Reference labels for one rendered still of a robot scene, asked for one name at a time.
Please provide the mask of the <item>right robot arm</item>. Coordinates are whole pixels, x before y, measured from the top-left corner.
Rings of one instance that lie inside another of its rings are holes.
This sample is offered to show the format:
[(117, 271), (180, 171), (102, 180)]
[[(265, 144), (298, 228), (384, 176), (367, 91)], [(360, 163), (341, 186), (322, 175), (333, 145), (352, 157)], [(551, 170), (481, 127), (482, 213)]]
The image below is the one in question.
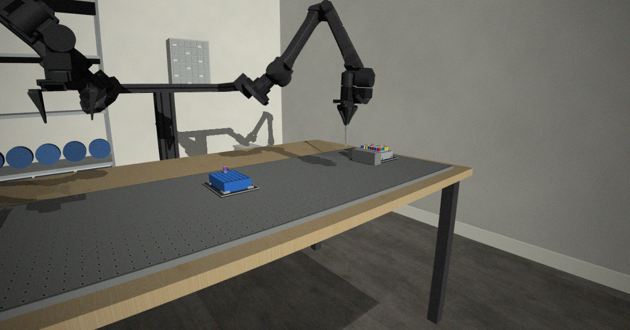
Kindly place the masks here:
[(41, 0), (0, 0), (0, 23), (38, 53), (45, 79), (56, 83), (88, 79), (89, 88), (99, 88), (97, 102), (114, 90), (112, 79), (89, 71), (92, 63), (74, 48), (76, 35), (59, 21)]

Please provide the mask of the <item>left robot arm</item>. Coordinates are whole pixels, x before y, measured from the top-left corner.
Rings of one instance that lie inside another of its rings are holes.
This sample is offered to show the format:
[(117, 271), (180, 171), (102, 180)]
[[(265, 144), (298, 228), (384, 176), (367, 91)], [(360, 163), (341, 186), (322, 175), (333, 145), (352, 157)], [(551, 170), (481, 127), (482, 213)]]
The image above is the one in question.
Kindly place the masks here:
[[(323, 12), (318, 10), (323, 10)], [(266, 94), (270, 92), (272, 86), (279, 85), (280, 87), (285, 87), (290, 83), (292, 80), (293, 63), (298, 57), (298, 54), (300, 54), (303, 46), (308, 41), (317, 25), (321, 21), (328, 21), (329, 27), (332, 30), (345, 61), (344, 67), (346, 70), (342, 72), (341, 85), (366, 87), (343, 87), (342, 100), (359, 100), (360, 103), (368, 104), (372, 98), (375, 73), (372, 68), (364, 68), (332, 2), (324, 0), (321, 3), (309, 6), (308, 11), (305, 21), (302, 23), (285, 52), (280, 57), (276, 57), (276, 59), (266, 67), (266, 73), (261, 75), (260, 78), (257, 77), (254, 81), (248, 78), (247, 82), (252, 89), (267, 102), (269, 98)]]

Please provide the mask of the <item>blue tube carrier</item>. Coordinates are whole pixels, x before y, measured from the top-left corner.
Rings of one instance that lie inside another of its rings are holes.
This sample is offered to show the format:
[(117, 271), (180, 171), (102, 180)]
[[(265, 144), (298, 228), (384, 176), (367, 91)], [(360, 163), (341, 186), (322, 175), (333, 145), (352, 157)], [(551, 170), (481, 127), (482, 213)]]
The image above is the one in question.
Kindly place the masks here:
[(229, 170), (227, 173), (218, 172), (209, 174), (209, 182), (223, 192), (238, 191), (246, 189), (248, 186), (252, 185), (251, 178), (249, 176), (243, 175), (235, 170)]

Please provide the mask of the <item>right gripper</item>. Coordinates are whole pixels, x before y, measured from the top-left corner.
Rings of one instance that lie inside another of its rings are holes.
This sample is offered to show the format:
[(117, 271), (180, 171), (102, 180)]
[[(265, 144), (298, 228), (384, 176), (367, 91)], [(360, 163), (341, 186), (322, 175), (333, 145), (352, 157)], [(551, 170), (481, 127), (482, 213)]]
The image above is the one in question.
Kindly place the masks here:
[(47, 120), (41, 91), (89, 90), (91, 101), (90, 112), (93, 120), (93, 111), (97, 95), (99, 94), (99, 88), (89, 88), (88, 79), (72, 79), (72, 81), (68, 81), (68, 83), (56, 83), (56, 81), (52, 81), (52, 79), (37, 79), (36, 83), (41, 87), (41, 90), (29, 90), (27, 93), (34, 105), (38, 108), (44, 123), (47, 123)]

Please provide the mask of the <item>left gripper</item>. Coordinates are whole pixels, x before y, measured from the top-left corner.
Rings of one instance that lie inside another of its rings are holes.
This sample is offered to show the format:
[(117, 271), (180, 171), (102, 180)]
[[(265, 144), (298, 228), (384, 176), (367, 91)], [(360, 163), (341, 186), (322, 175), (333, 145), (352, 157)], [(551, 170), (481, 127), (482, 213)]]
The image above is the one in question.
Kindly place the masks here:
[[(337, 105), (337, 109), (342, 117), (342, 120), (344, 121), (344, 125), (347, 125), (347, 124), (349, 125), (350, 120), (352, 119), (353, 115), (355, 114), (355, 111), (357, 110), (357, 106), (355, 106), (355, 104), (361, 104), (361, 103), (359, 101), (342, 100), (343, 87), (355, 88), (353, 86), (341, 86), (341, 99), (333, 100), (333, 103), (341, 103), (341, 105)], [(346, 119), (345, 119), (345, 111), (346, 111)]]

